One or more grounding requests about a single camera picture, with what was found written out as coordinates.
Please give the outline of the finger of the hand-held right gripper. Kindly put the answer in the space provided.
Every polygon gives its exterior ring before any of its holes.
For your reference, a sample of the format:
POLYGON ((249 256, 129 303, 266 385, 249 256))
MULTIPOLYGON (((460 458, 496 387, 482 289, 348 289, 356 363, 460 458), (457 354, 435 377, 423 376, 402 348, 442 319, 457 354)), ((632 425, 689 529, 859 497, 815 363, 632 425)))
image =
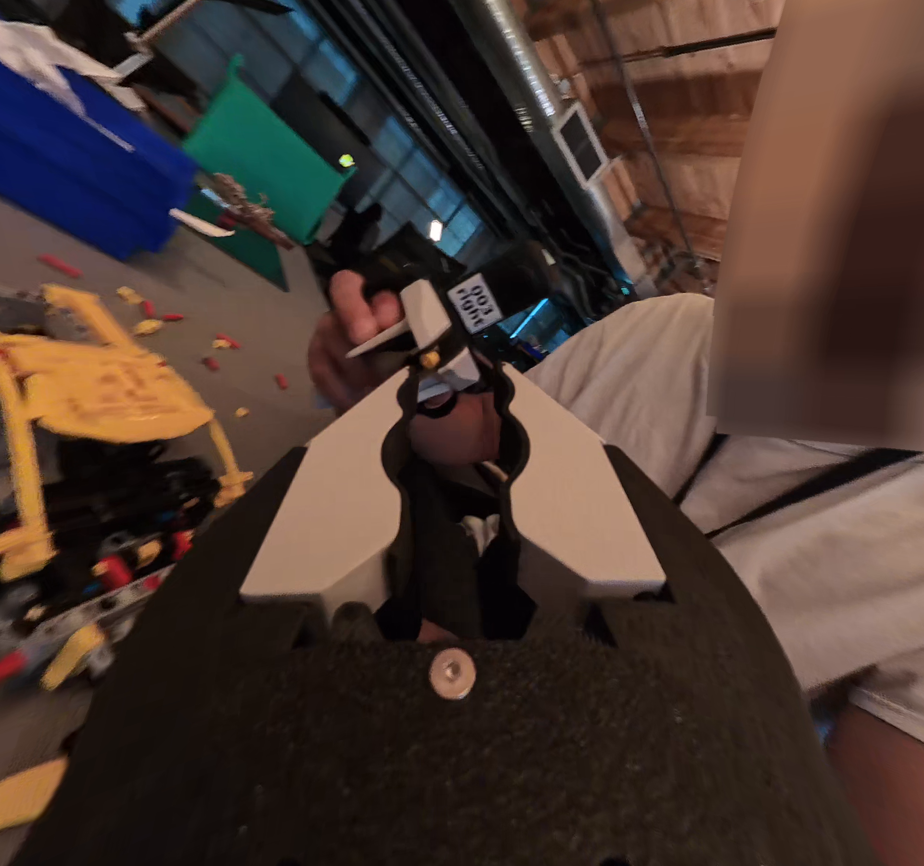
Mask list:
POLYGON ((459 393, 480 381, 479 363, 468 345, 459 347, 452 356, 437 348, 419 352, 418 365, 419 398, 459 393))
POLYGON ((428 281, 416 280, 402 289, 398 296, 403 318, 373 339, 351 350, 346 355, 348 360, 383 350, 399 341, 410 342, 411 352, 429 351, 452 329, 453 322, 445 310, 443 301, 428 281))

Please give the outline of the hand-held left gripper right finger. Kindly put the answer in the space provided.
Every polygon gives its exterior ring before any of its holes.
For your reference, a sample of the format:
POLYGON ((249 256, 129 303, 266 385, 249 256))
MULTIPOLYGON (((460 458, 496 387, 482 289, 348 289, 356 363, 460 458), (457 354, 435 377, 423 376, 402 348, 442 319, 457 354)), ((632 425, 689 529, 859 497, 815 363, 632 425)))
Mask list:
POLYGON ((499 420, 497 535, 479 560, 483 636, 521 639, 537 616, 583 626, 611 601, 667 583, 601 437, 507 364, 491 374, 499 420))

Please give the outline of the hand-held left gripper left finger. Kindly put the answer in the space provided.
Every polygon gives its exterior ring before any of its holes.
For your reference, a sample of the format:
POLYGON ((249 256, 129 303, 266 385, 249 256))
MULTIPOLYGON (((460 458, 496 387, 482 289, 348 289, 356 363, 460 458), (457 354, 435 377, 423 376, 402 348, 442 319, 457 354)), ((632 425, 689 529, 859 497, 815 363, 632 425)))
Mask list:
POLYGON ((248 603, 306 601, 325 614, 388 599, 385 556, 398 536, 401 497, 387 475, 387 434, 404 415, 404 367, 337 418, 305 455, 243 583, 248 603))

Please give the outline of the yellow toy brick car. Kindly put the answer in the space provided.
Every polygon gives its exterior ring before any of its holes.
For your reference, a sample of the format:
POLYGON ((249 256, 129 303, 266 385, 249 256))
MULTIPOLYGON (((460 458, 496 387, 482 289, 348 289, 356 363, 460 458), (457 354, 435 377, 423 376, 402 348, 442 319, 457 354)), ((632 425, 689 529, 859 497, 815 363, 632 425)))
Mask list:
POLYGON ((252 480, 201 396, 97 295, 2 291, 2 688, 100 678, 252 480))

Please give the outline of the grey desk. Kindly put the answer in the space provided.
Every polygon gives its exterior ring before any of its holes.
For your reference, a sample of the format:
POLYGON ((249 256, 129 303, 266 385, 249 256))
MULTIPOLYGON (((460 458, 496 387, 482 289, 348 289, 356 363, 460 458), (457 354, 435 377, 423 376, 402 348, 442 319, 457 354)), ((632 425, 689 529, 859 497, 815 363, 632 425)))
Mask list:
POLYGON ((2 202, 1 238, 6 288, 71 283, 98 294, 127 330, 139 318, 116 295, 122 286, 149 299, 160 314, 184 315, 147 341, 215 410, 239 466, 255 480, 325 426, 328 414, 315 406, 305 356, 326 302, 304 254, 283 253, 289 286, 283 292, 183 228, 161 252, 122 263, 2 202), (40 254, 78 267, 83 278, 71 280, 43 266, 40 254), (214 349, 218 333, 241 349, 214 349), (205 369, 205 356, 214 357, 220 371, 205 369))

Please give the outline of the person's right hand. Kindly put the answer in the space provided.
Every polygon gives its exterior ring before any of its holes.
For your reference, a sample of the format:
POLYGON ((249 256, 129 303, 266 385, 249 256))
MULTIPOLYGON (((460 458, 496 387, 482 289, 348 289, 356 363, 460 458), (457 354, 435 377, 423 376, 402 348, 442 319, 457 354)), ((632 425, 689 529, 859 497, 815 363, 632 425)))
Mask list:
MULTIPOLYGON (((388 367, 372 360, 349 359, 358 345, 397 324, 404 316, 398 295, 380 292, 367 300, 364 280, 355 272, 337 272, 329 283, 329 311, 319 320, 308 345, 308 372, 320 398, 341 415, 385 382, 388 367)), ((431 409, 446 402, 453 409, 442 417, 416 415, 409 438, 418 456, 447 467, 496 461, 502 421, 491 392, 440 396, 431 409)))

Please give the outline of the white vent grille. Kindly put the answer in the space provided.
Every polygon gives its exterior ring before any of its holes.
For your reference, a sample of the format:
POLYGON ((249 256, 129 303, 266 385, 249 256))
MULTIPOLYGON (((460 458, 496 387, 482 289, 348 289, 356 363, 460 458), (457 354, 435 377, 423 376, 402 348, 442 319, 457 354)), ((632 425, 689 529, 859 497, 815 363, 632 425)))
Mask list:
POLYGON ((556 117, 552 137, 582 189, 589 190, 610 167, 611 159, 578 99, 569 101, 556 117))

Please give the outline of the person's white shirt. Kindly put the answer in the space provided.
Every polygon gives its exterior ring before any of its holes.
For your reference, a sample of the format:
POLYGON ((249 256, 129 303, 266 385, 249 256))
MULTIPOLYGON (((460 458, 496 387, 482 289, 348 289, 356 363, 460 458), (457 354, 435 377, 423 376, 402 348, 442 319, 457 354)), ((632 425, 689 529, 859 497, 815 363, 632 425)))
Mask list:
POLYGON ((715 546, 768 618, 809 694, 850 701, 922 741, 923 467, 905 458, 769 514, 861 446, 717 434, 707 414, 713 301, 675 294, 583 329, 526 377, 619 447, 715 546))

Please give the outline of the green plastic bin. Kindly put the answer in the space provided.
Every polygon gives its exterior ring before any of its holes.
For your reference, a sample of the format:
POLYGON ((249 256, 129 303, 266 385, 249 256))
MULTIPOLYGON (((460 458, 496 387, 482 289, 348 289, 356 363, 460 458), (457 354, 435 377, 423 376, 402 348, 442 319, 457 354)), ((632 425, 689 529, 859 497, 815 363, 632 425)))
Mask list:
POLYGON ((354 167, 325 160, 287 125, 240 78, 244 59, 232 58, 222 87, 205 113, 182 140, 182 150, 213 183, 219 195, 219 175, 234 180, 244 203, 262 221, 263 234, 235 214, 230 198, 222 198, 224 213, 235 216, 249 233, 229 237, 225 251, 283 292, 289 290, 283 271, 282 245, 267 236, 268 227, 283 242, 304 247, 316 236, 330 205, 354 174, 354 167))

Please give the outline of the blue plastic bin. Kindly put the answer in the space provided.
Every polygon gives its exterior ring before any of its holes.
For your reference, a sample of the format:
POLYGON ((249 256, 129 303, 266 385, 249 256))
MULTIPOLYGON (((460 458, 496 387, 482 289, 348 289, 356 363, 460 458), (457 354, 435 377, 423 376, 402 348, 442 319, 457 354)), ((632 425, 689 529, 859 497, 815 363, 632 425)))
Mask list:
POLYGON ((63 75, 87 120, 2 66, 2 197, 120 261, 159 252, 196 162, 95 83, 63 75))

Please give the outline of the yellow flat piece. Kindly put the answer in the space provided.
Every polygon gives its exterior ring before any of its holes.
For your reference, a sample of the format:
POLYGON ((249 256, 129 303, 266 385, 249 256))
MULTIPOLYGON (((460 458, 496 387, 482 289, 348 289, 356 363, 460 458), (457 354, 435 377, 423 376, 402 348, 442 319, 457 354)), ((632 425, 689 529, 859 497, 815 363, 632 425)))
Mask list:
POLYGON ((1 780, 1 831, 35 822, 47 809, 68 767, 60 756, 1 780))

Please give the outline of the person's bare leg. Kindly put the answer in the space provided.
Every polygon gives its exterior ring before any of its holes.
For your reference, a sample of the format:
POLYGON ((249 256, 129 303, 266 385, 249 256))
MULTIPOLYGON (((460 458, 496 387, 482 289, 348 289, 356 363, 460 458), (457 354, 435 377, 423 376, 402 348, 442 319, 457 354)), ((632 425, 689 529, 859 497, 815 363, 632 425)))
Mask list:
POLYGON ((886 865, 923 863, 923 744, 853 705, 827 756, 872 848, 886 865))

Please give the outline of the crumpled white plastic bags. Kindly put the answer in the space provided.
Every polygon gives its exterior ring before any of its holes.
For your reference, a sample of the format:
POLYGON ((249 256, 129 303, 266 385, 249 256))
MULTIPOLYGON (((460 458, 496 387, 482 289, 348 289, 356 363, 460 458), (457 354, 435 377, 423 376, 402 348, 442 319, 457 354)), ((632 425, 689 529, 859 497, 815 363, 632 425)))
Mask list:
POLYGON ((122 76, 115 69, 71 47, 46 25, 3 20, 1 63, 81 118, 86 118, 87 112, 63 70, 91 79, 127 110, 146 109, 131 88, 121 85, 122 76))

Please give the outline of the silver ventilation duct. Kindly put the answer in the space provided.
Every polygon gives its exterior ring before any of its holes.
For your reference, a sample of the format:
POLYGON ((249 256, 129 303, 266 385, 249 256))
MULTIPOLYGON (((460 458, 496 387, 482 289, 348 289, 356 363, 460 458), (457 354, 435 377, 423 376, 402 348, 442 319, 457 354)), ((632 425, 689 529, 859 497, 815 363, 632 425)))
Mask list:
POLYGON ((524 133, 548 168, 582 224, 590 229, 605 261, 619 267, 635 294, 649 298, 656 288, 634 240, 618 214, 605 178, 589 190, 578 184, 563 152, 552 137, 552 125, 567 106, 560 87, 552 80, 536 46, 526 34, 511 0, 448 0, 479 56, 510 104, 517 133, 524 133))

